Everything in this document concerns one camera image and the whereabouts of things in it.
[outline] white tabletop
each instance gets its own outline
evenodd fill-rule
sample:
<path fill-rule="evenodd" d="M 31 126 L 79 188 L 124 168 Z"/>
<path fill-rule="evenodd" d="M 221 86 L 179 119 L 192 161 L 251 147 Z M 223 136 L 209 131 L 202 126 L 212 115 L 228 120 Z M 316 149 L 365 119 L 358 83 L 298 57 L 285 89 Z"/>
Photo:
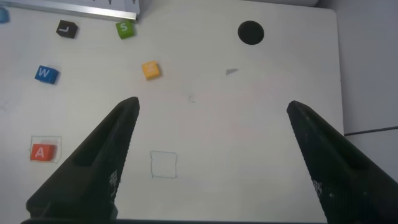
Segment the white tabletop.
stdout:
<path fill-rule="evenodd" d="M 0 25 L 0 219 L 27 199 L 119 103 L 141 110 L 116 197 L 118 218 L 325 222 L 287 105 L 297 100 L 343 131 L 334 12 L 247 1 L 151 1 L 137 35 L 114 22 L 9 9 Z M 76 39 L 59 37 L 60 19 Z M 257 45 L 239 25 L 257 21 Z M 162 77 L 146 81 L 156 60 Z M 56 85 L 34 79 L 39 65 Z M 225 75 L 227 69 L 238 71 Z M 62 136 L 58 164 L 29 161 L 32 135 Z M 150 152 L 177 154 L 175 179 L 152 178 Z"/>

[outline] toy block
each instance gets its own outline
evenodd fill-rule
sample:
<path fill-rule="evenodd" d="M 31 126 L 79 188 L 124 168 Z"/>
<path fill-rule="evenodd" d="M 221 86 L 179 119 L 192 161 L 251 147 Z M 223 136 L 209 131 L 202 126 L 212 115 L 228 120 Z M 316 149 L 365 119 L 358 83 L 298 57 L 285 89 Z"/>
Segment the toy block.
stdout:
<path fill-rule="evenodd" d="M 147 80 L 157 78 L 160 76 L 159 68 L 157 67 L 156 61 L 147 62 L 142 64 L 142 71 L 144 72 Z"/>
<path fill-rule="evenodd" d="M 8 10 L 0 7 L 0 24 L 10 21 Z"/>
<path fill-rule="evenodd" d="M 121 39 L 134 36 L 134 29 L 132 28 L 132 23 L 130 21 L 118 22 L 116 24 L 116 28 Z"/>
<path fill-rule="evenodd" d="M 54 84 L 58 76 L 58 71 L 55 70 L 54 68 L 48 68 L 45 66 L 40 66 L 35 79 L 44 82 L 44 83 L 50 83 Z"/>
<path fill-rule="evenodd" d="M 77 29 L 78 26 L 74 22 L 61 20 L 57 28 L 57 34 L 61 37 L 74 39 L 77 33 Z"/>
<path fill-rule="evenodd" d="M 54 155 L 54 145 L 33 144 L 30 159 L 32 161 L 51 161 Z"/>

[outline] blue letter block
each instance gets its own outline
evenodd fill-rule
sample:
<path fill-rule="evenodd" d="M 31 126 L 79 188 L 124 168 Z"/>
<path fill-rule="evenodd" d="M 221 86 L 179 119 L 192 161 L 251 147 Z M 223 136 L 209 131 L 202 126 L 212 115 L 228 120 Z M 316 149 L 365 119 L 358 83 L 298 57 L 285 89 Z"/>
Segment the blue letter block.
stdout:
<path fill-rule="evenodd" d="M 45 66 L 40 66 L 35 79 L 45 82 L 45 83 L 51 83 L 54 84 L 58 76 L 58 71 L 55 70 L 54 68 L 48 68 Z"/>
<path fill-rule="evenodd" d="M 9 21 L 10 21 L 10 18 L 9 18 L 7 9 L 0 6 L 0 24 L 6 23 Z"/>

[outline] green letter block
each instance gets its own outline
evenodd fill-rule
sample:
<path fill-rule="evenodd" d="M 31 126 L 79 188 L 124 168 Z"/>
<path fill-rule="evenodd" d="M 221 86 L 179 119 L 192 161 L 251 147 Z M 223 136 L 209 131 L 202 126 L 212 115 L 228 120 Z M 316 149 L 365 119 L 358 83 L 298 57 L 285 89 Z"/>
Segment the green letter block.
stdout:
<path fill-rule="evenodd" d="M 134 36 L 134 30 L 132 29 L 132 24 L 130 21 L 118 22 L 116 24 L 120 38 L 126 39 L 128 37 Z"/>

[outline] black hole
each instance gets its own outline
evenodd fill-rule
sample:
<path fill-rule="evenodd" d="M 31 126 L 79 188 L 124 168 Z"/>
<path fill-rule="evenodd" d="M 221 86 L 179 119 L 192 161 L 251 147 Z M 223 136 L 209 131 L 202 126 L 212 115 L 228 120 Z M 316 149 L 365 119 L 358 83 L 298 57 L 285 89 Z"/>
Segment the black hole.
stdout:
<path fill-rule="evenodd" d="M 243 22 L 238 28 L 239 38 L 246 44 L 258 44 L 264 38 L 264 29 L 254 21 Z"/>

